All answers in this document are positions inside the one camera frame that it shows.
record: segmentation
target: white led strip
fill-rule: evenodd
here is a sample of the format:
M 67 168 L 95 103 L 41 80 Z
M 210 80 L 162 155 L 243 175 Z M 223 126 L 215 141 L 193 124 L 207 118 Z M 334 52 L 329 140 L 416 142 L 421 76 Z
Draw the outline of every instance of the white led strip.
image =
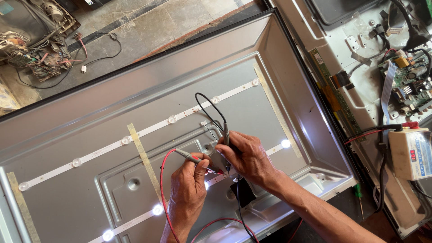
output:
M 224 93 L 224 94 L 222 94 L 220 96 L 213 97 L 212 98 L 212 102 L 214 104 L 217 104 L 217 103 L 219 103 L 220 101 L 222 101 L 222 100 L 224 100 L 226 98 L 229 98 L 229 97 L 231 97 L 231 96 L 233 96 L 235 94 L 238 94 L 238 93 L 240 93 L 243 90 L 247 90 L 247 89 L 249 89 L 251 87 L 257 86 L 258 84 L 260 84 L 259 79 L 254 79 L 253 81 L 251 81 L 249 83 L 246 83 L 246 84 L 244 84 L 244 85 L 242 85 L 240 87 L 237 87 L 237 88 L 235 88 L 233 90 L 230 90 L 230 91 L 228 91 L 228 92 L 226 92 L 226 93 Z M 210 102 L 206 101 L 206 102 L 202 103 L 201 105 L 204 108 L 206 108 L 206 107 L 210 106 L 211 104 L 210 104 Z M 147 134 L 149 134 L 149 133 L 151 133 L 153 131 L 156 131 L 156 130 L 162 128 L 162 127 L 165 127 L 165 126 L 167 126 L 167 125 L 169 125 L 171 123 L 175 123 L 176 121 L 178 121 L 178 120 L 180 120 L 180 119 L 182 119 L 184 117 L 187 117 L 188 115 L 193 114 L 193 113 L 195 113 L 195 112 L 197 112 L 199 110 L 200 110 L 200 106 L 194 106 L 191 109 L 188 109 L 188 110 L 186 110 L 186 111 L 184 111 L 182 113 L 179 113 L 177 115 L 172 115 L 172 116 L 170 116 L 168 119 L 166 119 L 164 121 L 156 123 L 153 126 L 150 126 L 150 127 L 146 128 L 144 130 L 141 130 L 141 131 L 137 132 L 138 137 L 142 137 L 142 136 L 147 135 Z M 101 148 L 101 149 L 99 149 L 99 150 L 97 150 L 97 151 L 95 151 L 95 152 L 93 152 L 91 154 L 87 154 L 86 156 L 81 157 L 79 159 L 74 159 L 72 162 L 70 162 L 70 163 L 68 163 L 66 165 L 63 165 L 63 166 L 61 166 L 61 167 L 59 167 L 57 169 L 54 169 L 54 170 L 52 170 L 52 171 L 50 171 L 50 172 L 48 172 L 48 173 L 46 173 L 46 174 L 44 174 L 44 175 L 42 175 L 42 176 L 40 176 L 38 178 L 34 178 L 34 179 L 32 179 L 32 180 L 30 180 L 28 182 L 23 182 L 23 183 L 21 183 L 19 185 L 19 189 L 20 189 L 20 191 L 25 191 L 25 190 L 27 190 L 28 188 L 30 188 L 32 186 L 35 186 L 35 185 L 37 185 L 37 184 L 39 184 L 39 183 L 41 183 L 43 181 L 46 181 L 46 180 L 48 180 L 48 179 L 50 179 L 50 178 L 52 178 L 54 176 L 57 176 L 57 175 L 59 175 L 59 174 L 61 174 L 63 172 L 66 172 L 66 171 L 68 171 L 70 169 L 78 167 L 81 164 L 92 160 L 93 158 L 96 158 L 96 157 L 101 156 L 101 155 L 103 155 L 105 153 L 108 153 L 109 151 L 114 150 L 114 149 L 116 149 L 116 148 L 118 148 L 118 147 L 120 147 L 122 145 L 128 144 L 131 141 L 132 141 L 132 137 L 131 136 L 124 137 L 122 140 L 114 142 L 114 143 L 112 143 L 112 144 L 110 144 L 110 145 L 108 145 L 108 146 L 106 146 L 104 148 Z
M 289 143 L 287 143 L 288 140 L 284 140 L 282 141 L 282 143 L 276 145 L 275 147 L 269 149 L 266 151 L 267 155 L 270 156 L 274 153 L 276 153 L 277 151 L 283 149 L 283 148 L 287 148 L 289 147 Z M 213 186 L 214 184 L 222 181 L 223 179 L 228 178 L 229 176 L 227 175 L 218 175 L 215 178 L 208 180 L 205 182 L 206 185 L 206 189 L 208 189 L 209 187 Z M 113 229 L 113 230 L 108 230 L 106 231 L 103 235 L 99 236 L 98 238 L 90 241 L 89 243 L 102 243 L 105 242 L 104 238 L 107 240 L 112 239 L 114 236 L 120 234 L 121 232 L 131 228 L 134 225 L 137 225 L 141 222 L 143 222 L 144 220 L 154 216 L 154 215 L 159 215 L 164 211 L 163 207 L 161 205 L 157 205 L 154 209 L 152 209 L 151 211 L 148 211 L 138 217 L 136 217 L 135 219 L 132 219 L 131 221 Z

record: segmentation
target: forearm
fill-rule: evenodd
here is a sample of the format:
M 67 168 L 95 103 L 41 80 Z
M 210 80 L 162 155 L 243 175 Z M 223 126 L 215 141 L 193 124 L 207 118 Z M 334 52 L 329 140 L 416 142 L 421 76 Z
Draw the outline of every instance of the forearm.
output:
M 189 235 L 191 229 L 176 229 L 174 228 L 175 235 L 181 243 L 186 242 L 187 236 Z M 165 223 L 165 228 L 162 233 L 161 243 L 177 243 L 174 235 L 171 232 L 168 222 Z
M 284 173 L 278 182 L 267 190 L 294 209 L 327 242 L 383 242 Z

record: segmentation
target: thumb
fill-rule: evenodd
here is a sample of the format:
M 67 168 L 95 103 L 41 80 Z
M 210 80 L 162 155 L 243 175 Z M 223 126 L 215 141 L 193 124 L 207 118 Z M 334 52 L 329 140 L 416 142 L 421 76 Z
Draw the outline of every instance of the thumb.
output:
M 237 154 L 230 148 L 229 146 L 218 144 L 215 146 L 215 149 L 234 167 L 236 171 L 238 171 L 238 167 L 240 166 L 240 158 Z
M 194 178 L 195 178 L 195 186 L 201 187 L 206 190 L 206 186 L 204 185 L 204 177 L 206 175 L 207 166 L 209 166 L 209 160 L 200 161 L 197 166 L 195 166 Z

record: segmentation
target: red clip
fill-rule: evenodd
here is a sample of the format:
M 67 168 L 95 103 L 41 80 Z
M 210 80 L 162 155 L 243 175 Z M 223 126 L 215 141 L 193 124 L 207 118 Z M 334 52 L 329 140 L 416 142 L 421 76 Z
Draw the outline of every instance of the red clip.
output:
M 411 129 L 420 128 L 419 123 L 417 121 L 405 122 L 405 123 L 402 123 L 402 126 L 403 127 L 409 127 Z

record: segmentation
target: screwdriver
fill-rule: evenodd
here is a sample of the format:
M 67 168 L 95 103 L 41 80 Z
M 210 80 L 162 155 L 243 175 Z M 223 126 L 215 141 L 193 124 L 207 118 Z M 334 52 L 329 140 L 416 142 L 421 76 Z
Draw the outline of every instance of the screwdriver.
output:
M 355 195 L 356 195 L 356 197 L 359 198 L 359 202 L 360 202 L 360 210 L 362 211 L 362 218 L 363 218 L 363 220 L 365 220 L 365 217 L 363 216 L 363 207 L 362 207 L 362 196 L 363 196 L 363 193 L 362 193 L 361 190 L 360 190 L 360 183 L 358 183 L 357 185 L 355 185 L 355 186 L 354 186 L 354 189 L 356 190 L 356 191 L 355 191 Z
M 202 160 L 202 159 L 200 159 L 200 158 L 198 158 L 196 156 L 193 156 L 192 154 L 190 154 L 190 153 L 188 153 L 186 151 L 183 151 L 181 149 L 178 149 L 178 148 L 175 149 L 175 152 L 177 152 L 178 154 L 180 154 L 184 158 L 186 158 L 186 159 L 194 162 L 195 164 L 198 164 Z M 209 164 L 209 166 L 207 167 L 207 169 L 213 171 L 214 173 L 223 175 L 223 171 L 221 169 L 219 169 L 219 167 L 217 167 L 217 166 Z

